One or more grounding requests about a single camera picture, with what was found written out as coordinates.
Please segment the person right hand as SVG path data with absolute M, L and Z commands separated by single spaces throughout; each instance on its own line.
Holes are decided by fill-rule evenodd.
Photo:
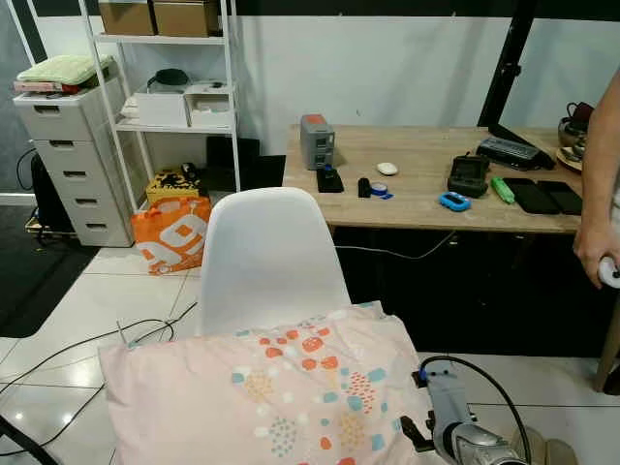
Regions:
M 620 261 L 620 242 L 615 227 L 606 218 L 583 216 L 573 251 L 590 282 L 595 288 L 602 288 L 605 285 L 601 276 L 602 262 L 611 261 L 619 265 Z

